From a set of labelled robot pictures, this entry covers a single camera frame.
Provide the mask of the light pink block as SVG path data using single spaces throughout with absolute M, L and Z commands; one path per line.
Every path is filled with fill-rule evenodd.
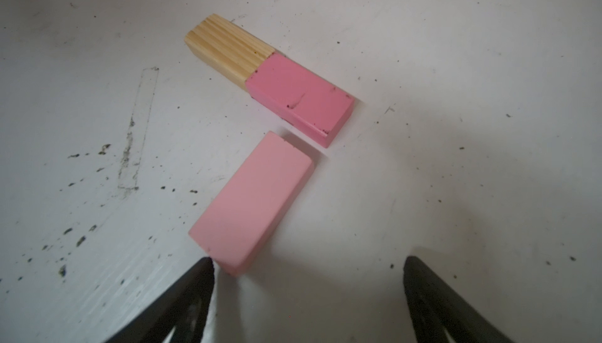
M 314 172 L 307 154 L 268 132 L 201 217 L 191 238 L 222 271 L 251 266 Z

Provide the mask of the natural wood block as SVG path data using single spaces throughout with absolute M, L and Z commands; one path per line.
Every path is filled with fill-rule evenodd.
M 189 31 L 191 52 L 241 89 L 276 49 L 225 18 L 211 14 Z

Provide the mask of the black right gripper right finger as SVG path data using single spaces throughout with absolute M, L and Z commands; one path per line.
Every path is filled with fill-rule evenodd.
M 420 258 L 404 263 L 404 292 L 418 342 L 505 342 L 503 332 L 445 283 Z

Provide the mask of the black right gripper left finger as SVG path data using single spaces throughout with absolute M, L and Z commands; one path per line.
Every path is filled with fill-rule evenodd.
M 215 286 L 213 260 L 201 258 L 109 342 L 199 342 Z

